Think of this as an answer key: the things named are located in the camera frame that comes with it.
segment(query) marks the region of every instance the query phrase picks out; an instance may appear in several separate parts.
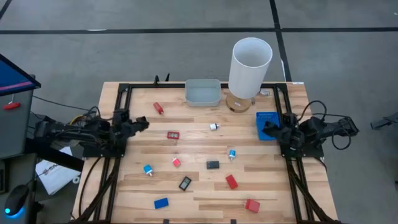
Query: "wooden table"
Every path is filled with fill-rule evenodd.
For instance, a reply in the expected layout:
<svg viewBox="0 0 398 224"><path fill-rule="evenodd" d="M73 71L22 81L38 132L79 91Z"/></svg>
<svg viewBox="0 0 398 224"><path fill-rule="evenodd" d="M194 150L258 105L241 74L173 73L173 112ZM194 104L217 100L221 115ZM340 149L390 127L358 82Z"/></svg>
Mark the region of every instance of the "wooden table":
<svg viewBox="0 0 398 224"><path fill-rule="evenodd" d="M113 113L119 83L104 83L99 108L102 117ZM303 84L288 83L292 110L301 114L308 104ZM112 223L295 223L292 196L284 158L277 141L260 141L257 137L256 112L276 111L274 96L257 95L256 104L244 113L234 113L225 105L228 89L215 108L192 108L185 104L183 88L133 89L131 117L146 116L150 126L130 138L126 155L121 160L118 186L114 199ZM165 113L153 107L159 102ZM209 125L221 127L210 131ZM179 131L180 139L167 139L167 131ZM228 151L236 150L236 159L228 159ZM181 160L176 168L173 157ZM217 160L220 169L207 170L206 161ZM85 162L78 189L74 216L82 183L95 158ZM330 217L337 219L325 168L315 159L303 159L308 188ZM145 175L143 167L150 164L154 176ZM93 169L83 196L83 209L98 191L103 159ZM230 190L225 177L233 174L239 187ZM188 176L193 181L184 192L178 185ZM155 210L154 201L167 197L169 206ZM300 206L306 218L301 193ZM244 208L246 199L261 203L259 213ZM108 196L103 200L104 218Z"/></svg>

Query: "red small object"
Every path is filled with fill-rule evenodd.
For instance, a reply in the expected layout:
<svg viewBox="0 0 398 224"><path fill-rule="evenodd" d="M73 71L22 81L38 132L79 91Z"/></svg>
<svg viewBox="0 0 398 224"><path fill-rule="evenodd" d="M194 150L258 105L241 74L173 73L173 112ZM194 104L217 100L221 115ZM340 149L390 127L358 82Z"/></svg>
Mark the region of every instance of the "red small object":
<svg viewBox="0 0 398 224"><path fill-rule="evenodd" d="M155 109L157 110L157 112L159 114L163 114L164 113L163 108L160 106L160 104L158 102L154 103L154 107L155 107Z"/></svg>
<svg viewBox="0 0 398 224"><path fill-rule="evenodd" d="M236 183L236 180L234 178L234 176L229 175L227 177L225 177L227 183L229 184L229 187L231 187L231 189L235 189L236 187L238 187L238 183Z"/></svg>
<svg viewBox="0 0 398 224"><path fill-rule="evenodd" d="M176 131L169 131L167 133L167 138L168 139L179 139L180 138L180 133L178 133Z"/></svg>
<svg viewBox="0 0 398 224"><path fill-rule="evenodd" d="M174 158L174 159L173 159L173 164L174 164L174 166L175 166L175 167L180 167L180 165L181 165L181 162L180 162L180 160L179 160L179 159L177 159L177 158Z"/></svg>
<svg viewBox="0 0 398 224"><path fill-rule="evenodd" d="M5 110L12 110L12 109L18 108L20 105L21 105L21 103L10 103L10 104L4 105L2 108Z"/></svg>
<svg viewBox="0 0 398 224"><path fill-rule="evenodd" d="M248 199L246 201L246 209L258 213L260 209L260 203L255 200Z"/></svg>

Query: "gray tray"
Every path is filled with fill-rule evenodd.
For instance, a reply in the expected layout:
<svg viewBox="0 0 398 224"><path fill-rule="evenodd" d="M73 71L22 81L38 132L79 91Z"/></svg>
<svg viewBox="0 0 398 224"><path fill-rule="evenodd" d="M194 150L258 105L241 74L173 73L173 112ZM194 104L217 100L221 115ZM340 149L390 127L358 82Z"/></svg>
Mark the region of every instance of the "gray tray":
<svg viewBox="0 0 398 224"><path fill-rule="evenodd" d="M216 79L187 80L185 99L188 106L218 106L221 100L221 83Z"/></svg>

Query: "computer mouse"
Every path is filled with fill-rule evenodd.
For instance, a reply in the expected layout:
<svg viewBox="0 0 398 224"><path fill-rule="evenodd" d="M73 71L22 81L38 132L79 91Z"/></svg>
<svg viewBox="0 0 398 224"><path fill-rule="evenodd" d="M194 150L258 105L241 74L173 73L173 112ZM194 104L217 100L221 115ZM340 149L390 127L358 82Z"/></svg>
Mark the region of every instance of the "computer mouse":
<svg viewBox="0 0 398 224"><path fill-rule="evenodd" d="M26 185L18 185L8 195L4 211L7 216L11 217L20 212L25 204L25 200L29 194L29 187Z"/></svg>

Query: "blue box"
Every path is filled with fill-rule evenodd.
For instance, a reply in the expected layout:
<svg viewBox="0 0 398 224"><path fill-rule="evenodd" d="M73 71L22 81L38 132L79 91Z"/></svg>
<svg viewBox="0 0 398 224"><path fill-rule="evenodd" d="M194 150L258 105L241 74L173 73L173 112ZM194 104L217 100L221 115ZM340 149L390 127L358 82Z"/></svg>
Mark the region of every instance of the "blue box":
<svg viewBox="0 0 398 224"><path fill-rule="evenodd" d="M266 121L270 121L276 124L278 127L280 126L277 112L257 112L256 125L259 139L265 141L276 140L276 138L270 137L262 132L264 125L266 125Z"/></svg>
<svg viewBox="0 0 398 224"><path fill-rule="evenodd" d="M163 208L169 206L169 200L167 198L163 198L155 201L155 209Z"/></svg>

